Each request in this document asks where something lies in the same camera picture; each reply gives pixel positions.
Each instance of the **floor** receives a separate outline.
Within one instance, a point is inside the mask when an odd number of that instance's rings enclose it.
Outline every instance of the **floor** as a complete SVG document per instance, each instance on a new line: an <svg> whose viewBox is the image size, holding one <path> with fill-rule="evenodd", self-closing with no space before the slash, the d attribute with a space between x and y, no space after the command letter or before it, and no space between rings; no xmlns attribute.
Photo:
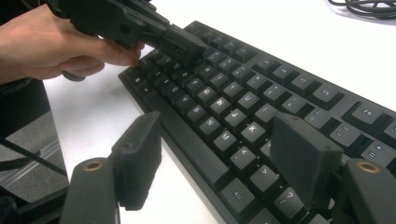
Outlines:
<svg viewBox="0 0 396 224"><path fill-rule="evenodd" d="M7 140L31 152L39 153L40 157L64 169L64 158L51 112L16 131ZM21 157L23 156L0 146L0 161ZM34 202L67 187L68 179L32 161L19 170L0 172L0 185L25 201Z"/></svg>

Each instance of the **table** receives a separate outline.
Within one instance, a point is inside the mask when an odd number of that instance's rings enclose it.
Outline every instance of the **table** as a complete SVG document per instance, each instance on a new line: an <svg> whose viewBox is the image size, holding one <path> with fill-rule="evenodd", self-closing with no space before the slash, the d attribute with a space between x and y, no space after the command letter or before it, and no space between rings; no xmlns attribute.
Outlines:
<svg viewBox="0 0 396 224"><path fill-rule="evenodd" d="M396 27L348 17L322 1L153 0L171 23L200 21L371 101L396 110ZM151 48L146 47L143 55ZM69 178L81 161L107 157L143 112L107 64L82 82L64 77L45 87ZM163 162L144 208L121 209L121 223L222 223L207 198L163 143Z"/></svg>

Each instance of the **black keyboard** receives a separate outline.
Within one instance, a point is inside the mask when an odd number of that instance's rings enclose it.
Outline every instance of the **black keyboard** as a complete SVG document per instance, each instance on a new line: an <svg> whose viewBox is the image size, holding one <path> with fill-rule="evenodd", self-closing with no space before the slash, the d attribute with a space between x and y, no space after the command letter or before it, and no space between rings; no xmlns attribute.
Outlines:
<svg viewBox="0 0 396 224"><path fill-rule="evenodd" d="M163 138L227 223L329 223L307 211L268 158L276 112L291 114L344 150L396 174L396 113L194 21L207 49L185 68L153 50L120 74Z"/></svg>

